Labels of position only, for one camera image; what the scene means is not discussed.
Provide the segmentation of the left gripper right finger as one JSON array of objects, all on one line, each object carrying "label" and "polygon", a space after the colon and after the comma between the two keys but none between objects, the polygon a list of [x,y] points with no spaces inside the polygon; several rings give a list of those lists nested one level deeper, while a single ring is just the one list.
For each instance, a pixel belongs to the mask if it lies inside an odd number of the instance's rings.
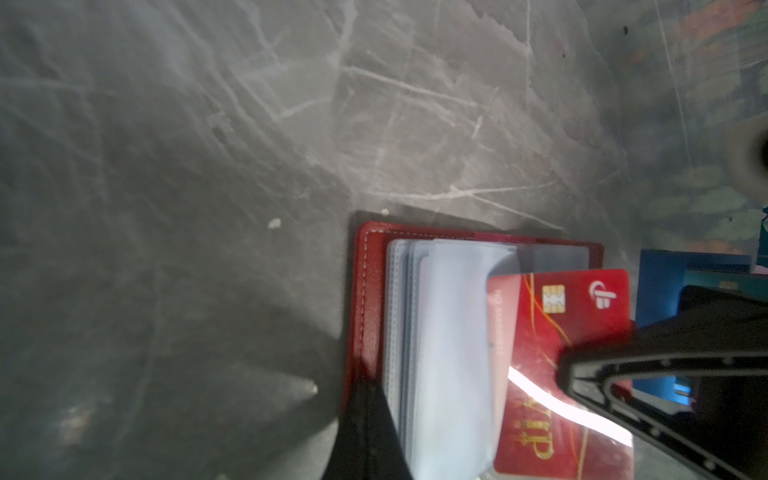
[{"label": "left gripper right finger", "polygon": [[369,478],[412,479],[388,402],[376,382],[369,384]]}]

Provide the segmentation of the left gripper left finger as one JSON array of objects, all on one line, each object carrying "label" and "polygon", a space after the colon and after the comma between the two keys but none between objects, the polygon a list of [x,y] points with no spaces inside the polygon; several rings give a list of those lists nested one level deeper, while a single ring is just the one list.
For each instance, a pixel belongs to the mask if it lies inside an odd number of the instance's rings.
[{"label": "left gripper left finger", "polygon": [[367,408],[370,387],[370,381],[359,380],[351,388],[322,480],[368,478]]}]

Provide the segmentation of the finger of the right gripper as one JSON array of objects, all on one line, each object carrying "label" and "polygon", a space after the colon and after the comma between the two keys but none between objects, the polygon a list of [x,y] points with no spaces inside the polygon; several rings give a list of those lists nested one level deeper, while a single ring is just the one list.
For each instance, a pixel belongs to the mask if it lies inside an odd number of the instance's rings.
[{"label": "finger of the right gripper", "polygon": [[[621,391],[623,381],[680,376],[689,412],[665,413]],[[687,286],[676,316],[625,339],[564,351],[558,387],[709,479],[767,476],[767,304],[731,290]]]}]

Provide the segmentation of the red leather card holder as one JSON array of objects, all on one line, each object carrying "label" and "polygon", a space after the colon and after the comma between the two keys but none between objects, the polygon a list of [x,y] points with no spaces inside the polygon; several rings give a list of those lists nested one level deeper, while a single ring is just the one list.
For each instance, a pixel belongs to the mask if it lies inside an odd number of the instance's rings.
[{"label": "red leather card holder", "polygon": [[494,276],[599,269],[600,244],[381,222],[356,235],[347,390],[378,383],[412,479],[472,479],[497,453],[506,380]]}]

